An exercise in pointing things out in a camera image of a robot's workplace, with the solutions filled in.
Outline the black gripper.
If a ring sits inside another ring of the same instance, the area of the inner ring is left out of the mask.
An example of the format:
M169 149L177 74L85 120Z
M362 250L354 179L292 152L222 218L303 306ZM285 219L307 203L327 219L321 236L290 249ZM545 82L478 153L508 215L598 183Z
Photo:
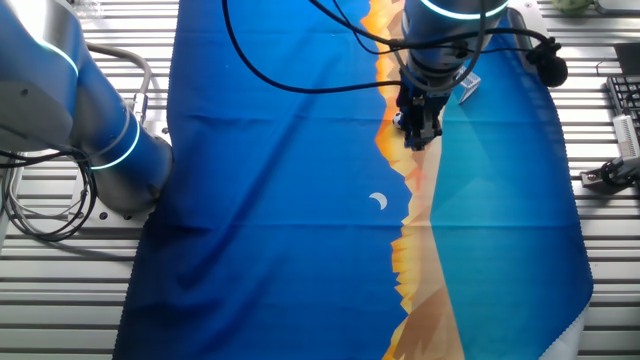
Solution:
M450 91L427 92L410 82L403 82L397 96L397 107L404 112L405 146L422 151L425 144L442 135L440 115L451 96Z

